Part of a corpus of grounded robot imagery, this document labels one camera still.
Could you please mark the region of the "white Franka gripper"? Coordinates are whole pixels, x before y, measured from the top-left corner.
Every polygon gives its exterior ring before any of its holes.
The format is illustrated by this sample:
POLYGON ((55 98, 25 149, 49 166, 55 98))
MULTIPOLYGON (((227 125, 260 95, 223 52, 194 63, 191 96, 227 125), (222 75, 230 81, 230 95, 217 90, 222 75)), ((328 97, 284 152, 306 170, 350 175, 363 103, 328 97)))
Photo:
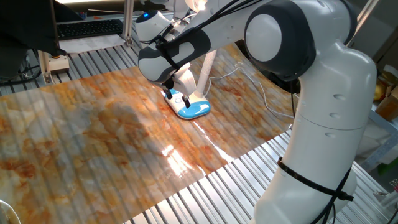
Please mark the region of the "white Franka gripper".
MULTIPOLYGON (((174 82, 173 89, 183 94, 182 100, 185 103, 185 107, 189 108, 189 95, 197 89, 193 73, 190 71, 190 63, 186 63, 177 72, 175 72, 172 75, 172 81, 174 82)), ((168 100, 172 99, 172 94, 169 89, 165 89, 164 93, 168 100)))

